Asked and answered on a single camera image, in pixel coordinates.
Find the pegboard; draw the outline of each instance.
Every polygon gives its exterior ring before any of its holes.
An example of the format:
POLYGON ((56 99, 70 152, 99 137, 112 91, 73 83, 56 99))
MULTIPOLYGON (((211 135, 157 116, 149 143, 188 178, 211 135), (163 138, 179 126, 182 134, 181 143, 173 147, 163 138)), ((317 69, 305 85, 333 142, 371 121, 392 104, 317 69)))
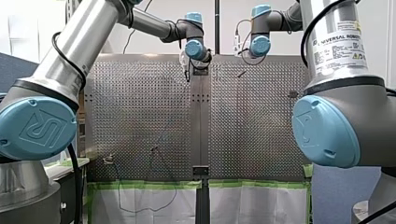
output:
MULTIPOLYGON (((302 180, 307 163, 294 143, 291 109, 307 80, 298 57, 247 66, 216 56, 211 80, 210 178, 302 180)), ((93 181, 192 179, 191 85, 176 55, 100 56, 86 88, 87 150, 93 181)))
POLYGON ((98 60, 86 91, 92 180, 191 179, 190 85, 182 74, 178 57, 98 60), (104 165, 110 154, 115 165, 104 165))
POLYGON ((308 79, 299 57, 249 66, 224 56, 212 67, 211 178, 302 180, 308 163, 294 142, 292 108, 308 79))

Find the universal robots label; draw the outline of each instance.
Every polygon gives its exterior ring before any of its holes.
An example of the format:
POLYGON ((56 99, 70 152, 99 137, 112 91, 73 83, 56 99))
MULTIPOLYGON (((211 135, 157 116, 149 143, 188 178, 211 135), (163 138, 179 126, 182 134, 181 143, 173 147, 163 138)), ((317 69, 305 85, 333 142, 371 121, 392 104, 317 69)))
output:
POLYGON ((316 73, 331 74, 346 66, 367 67, 359 30, 341 30, 312 41, 316 73))

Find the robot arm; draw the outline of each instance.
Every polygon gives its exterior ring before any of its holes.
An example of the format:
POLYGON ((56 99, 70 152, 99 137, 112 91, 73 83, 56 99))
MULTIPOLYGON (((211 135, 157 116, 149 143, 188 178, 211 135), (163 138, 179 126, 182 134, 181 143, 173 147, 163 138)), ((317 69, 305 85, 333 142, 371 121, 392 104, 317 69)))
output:
POLYGON ((265 56, 270 32, 300 30, 299 21, 310 34, 305 51, 311 78, 292 118, 299 148, 319 165, 394 166, 396 98, 369 72, 355 1, 301 0, 300 5, 300 12, 296 3, 284 13, 284 22, 268 6, 255 7, 249 49, 252 58, 265 56))
POLYGON ((155 35, 163 43, 186 39, 186 53, 190 58, 204 63, 212 59, 210 51, 204 45, 201 13, 190 12, 185 16, 185 19, 171 22, 163 21, 138 8, 133 8, 132 17, 132 25, 128 19, 121 24, 131 26, 146 34, 155 35))
POLYGON ((134 8, 141 0, 84 0, 31 77, 18 79, 0 104, 0 156, 37 161, 60 153, 76 135, 78 93, 116 22, 168 43, 187 38, 186 53, 208 62, 202 17, 162 21, 134 8))
POLYGON ((252 58, 267 55, 271 48, 271 32, 297 32, 303 29, 299 3, 286 11, 276 11, 268 5, 259 5, 253 8, 251 16, 249 54, 252 58))

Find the blue joint cap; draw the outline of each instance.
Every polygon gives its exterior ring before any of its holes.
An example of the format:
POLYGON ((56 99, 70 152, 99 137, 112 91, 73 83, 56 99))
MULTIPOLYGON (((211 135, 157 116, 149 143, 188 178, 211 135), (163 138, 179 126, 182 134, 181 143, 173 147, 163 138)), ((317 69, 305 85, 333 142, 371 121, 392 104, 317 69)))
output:
POLYGON ((185 48, 187 56, 194 60, 201 61, 205 57, 204 46, 198 40, 190 40, 185 48))
POLYGON ((252 19, 271 11, 271 7, 269 5, 258 5, 251 10, 252 19))
POLYGON ((184 17, 187 21, 195 21, 202 23, 202 14, 199 12, 189 12, 187 15, 184 17))
POLYGON ((39 161, 65 150, 76 136, 76 115, 47 96, 24 98, 0 112, 0 155, 39 161))
POLYGON ((265 35, 257 36, 250 44, 250 53, 255 57, 263 57, 268 54, 271 49, 271 41, 265 35))
POLYGON ((300 99, 292 118, 297 145, 312 162, 350 168, 361 159, 358 137, 344 114, 322 97, 300 99))

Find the ur logo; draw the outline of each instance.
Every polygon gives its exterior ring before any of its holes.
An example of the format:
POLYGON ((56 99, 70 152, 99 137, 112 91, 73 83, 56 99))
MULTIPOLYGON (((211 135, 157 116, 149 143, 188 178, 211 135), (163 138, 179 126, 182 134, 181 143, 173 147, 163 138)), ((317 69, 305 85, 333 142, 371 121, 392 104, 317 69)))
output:
POLYGON ((20 139, 42 147, 54 147, 59 140, 66 121, 51 113, 36 109, 20 133, 20 139))
POLYGON ((303 138, 303 147, 313 147, 316 143, 313 141, 315 133, 314 130, 310 128, 312 125, 312 117, 310 112, 304 113, 297 117, 298 128, 301 129, 301 137, 303 138))

